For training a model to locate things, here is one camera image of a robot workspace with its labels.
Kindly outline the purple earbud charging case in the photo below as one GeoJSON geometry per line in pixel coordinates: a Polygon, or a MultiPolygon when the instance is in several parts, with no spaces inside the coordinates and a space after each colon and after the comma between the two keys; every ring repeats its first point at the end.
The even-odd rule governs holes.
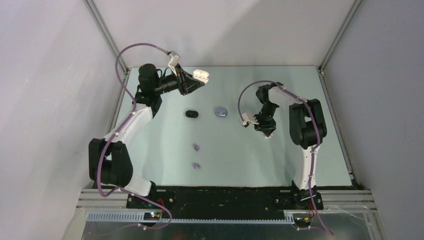
{"type": "Polygon", "coordinates": [[[214,114],[219,118],[226,118],[228,116],[228,110],[224,107],[217,107],[214,110],[214,114]]]}

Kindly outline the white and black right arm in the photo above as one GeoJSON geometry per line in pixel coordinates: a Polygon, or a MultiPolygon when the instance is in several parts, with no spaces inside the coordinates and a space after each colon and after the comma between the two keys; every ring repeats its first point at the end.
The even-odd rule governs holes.
{"type": "Polygon", "coordinates": [[[318,99],[302,98],[287,90],[279,82],[259,86],[256,97],[262,104],[261,110],[253,116],[254,129],[269,138],[276,130],[274,114],[278,108],[288,108],[289,136],[293,144],[301,147],[303,160],[292,181],[291,204],[304,209],[316,195],[316,161],[327,126],[318,99]]]}

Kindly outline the purple earbud far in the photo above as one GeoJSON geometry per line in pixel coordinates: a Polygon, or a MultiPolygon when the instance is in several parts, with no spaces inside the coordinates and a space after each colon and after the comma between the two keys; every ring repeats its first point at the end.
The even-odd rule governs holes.
{"type": "Polygon", "coordinates": [[[200,150],[200,146],[197,144],[193,144],[193,149],[198,152],[200,150]]]}

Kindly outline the black earbud charging case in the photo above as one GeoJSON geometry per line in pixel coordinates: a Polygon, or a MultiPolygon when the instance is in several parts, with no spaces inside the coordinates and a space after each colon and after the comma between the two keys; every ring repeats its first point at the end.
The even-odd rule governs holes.
{"type": "Polygon", "coordinates": [[[197,111],[195,111],[195,110],[187,110],[185,112],[185,116],[187,118],[196,119],[196,118],[199,117],[199,113],[197,111]]]}

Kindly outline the white earbud charging case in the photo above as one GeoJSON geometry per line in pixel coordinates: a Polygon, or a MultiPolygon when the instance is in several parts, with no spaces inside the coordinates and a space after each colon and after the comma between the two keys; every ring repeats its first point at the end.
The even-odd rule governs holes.
{"type": "Polygon", "coordinates": [[[195,69],[193,71],[192,77],[200,82],[206,84],[209,81],[209,72],[201,69],[195,69]]]}

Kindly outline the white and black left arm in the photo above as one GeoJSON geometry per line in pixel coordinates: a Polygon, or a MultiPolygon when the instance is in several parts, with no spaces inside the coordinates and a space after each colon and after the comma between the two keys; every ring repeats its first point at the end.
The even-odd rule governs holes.
{"type": "Polygon", "coordinates": [[[201,69],[189,73],[179,64],[169,75],[159,76],[159,72],[151,63],[139,67],[139,84],[127,116],[103,138],[93,138],[88,144],[90,179],[139,195],[138,201],[145,208],[156,206],[158,194],[151,190],[152,181],[134,172],[128,148],[158,113],[163,94],[177,90],[183,96],[188,95],[205,86],[210,75],[201,69]]]}

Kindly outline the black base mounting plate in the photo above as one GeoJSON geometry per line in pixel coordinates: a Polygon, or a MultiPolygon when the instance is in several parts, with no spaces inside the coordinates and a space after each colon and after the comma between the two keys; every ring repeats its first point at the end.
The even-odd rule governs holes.
{"type": "Polygon", "coordinates": [[[177,220],[283,220],[285,211],[323,210],[319,192],[297,201],[294,187],[155,186],[147,201],[129,195],[127,209],[159,210],[155,202],[169,210],[164,217],[177,220]]]}

